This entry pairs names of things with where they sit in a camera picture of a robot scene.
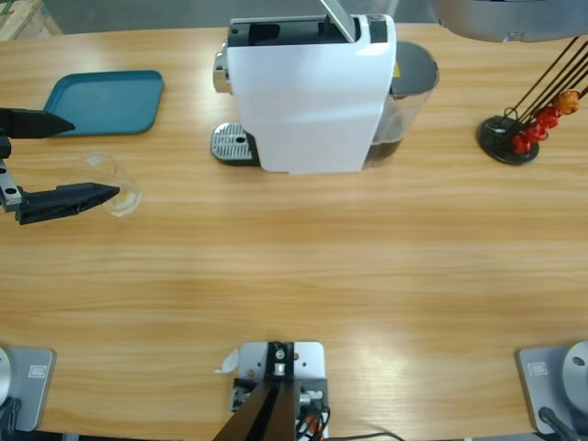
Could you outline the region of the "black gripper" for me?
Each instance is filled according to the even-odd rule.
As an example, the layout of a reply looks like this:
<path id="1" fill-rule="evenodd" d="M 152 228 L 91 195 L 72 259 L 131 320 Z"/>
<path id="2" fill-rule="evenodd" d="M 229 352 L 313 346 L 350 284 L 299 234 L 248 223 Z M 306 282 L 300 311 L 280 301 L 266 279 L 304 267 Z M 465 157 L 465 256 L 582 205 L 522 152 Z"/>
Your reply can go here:
<path id="1" fill-rule="evenodd" d="M 119 194 L 120 187 L 80 183 L 40 192 L 23 191 L 21 195 L 6 163 L 12 152 L 8 138 L 43 139 L 74 129 L 72 122 L 50 112 L 1 108 L 1 204 L 5 212 L 17 210 L 20 225 L 75 216 Z"/>

